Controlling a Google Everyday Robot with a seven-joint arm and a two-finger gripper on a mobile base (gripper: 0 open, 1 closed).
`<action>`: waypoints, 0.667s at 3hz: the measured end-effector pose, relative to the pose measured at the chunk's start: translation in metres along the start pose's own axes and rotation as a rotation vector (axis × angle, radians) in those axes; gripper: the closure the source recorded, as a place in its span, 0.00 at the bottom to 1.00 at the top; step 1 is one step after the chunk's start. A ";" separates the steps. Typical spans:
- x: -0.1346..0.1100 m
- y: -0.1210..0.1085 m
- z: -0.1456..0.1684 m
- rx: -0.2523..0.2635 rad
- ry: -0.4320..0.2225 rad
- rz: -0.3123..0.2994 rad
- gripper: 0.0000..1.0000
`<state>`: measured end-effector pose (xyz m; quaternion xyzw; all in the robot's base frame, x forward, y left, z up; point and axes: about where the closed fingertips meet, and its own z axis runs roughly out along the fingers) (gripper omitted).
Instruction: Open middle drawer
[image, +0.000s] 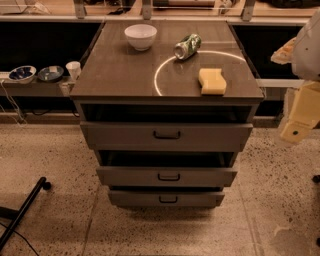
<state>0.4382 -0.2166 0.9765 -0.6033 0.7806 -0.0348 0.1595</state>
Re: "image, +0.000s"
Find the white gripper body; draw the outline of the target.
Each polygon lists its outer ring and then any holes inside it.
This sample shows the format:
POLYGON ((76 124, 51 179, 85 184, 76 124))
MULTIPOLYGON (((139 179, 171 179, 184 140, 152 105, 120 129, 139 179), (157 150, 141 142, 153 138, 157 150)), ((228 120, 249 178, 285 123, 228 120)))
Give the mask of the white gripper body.
POLYGON ((320 122, 320 82, 305 81, 289 88, 284 103, 285 126, 313 129, 320 122))

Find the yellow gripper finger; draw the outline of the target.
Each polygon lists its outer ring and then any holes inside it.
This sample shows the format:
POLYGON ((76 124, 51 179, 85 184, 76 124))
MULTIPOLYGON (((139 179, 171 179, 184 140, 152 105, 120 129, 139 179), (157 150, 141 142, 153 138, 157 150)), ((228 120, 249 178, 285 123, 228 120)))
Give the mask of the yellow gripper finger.
POLYGON ((287 143, 297 144, 305 139, 312 129, 310 125, 285 120, 280 124, 280 138, 287 143))
POLYGON ((290 39, 271 56, 271 61, 277 64, 288 64, 292 59, 292 52, 296 38, 290 39))

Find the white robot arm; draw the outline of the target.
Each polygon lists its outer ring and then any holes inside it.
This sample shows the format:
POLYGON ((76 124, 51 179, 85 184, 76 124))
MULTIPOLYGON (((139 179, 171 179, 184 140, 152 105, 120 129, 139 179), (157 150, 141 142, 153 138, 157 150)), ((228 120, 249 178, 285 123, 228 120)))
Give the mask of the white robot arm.
POLYGON ((277 64, 290 63, 292 72, 304 81, 294 91, 280 124, 281 140, 297 144, 320 122, 320 10, 271 56, 277 64))

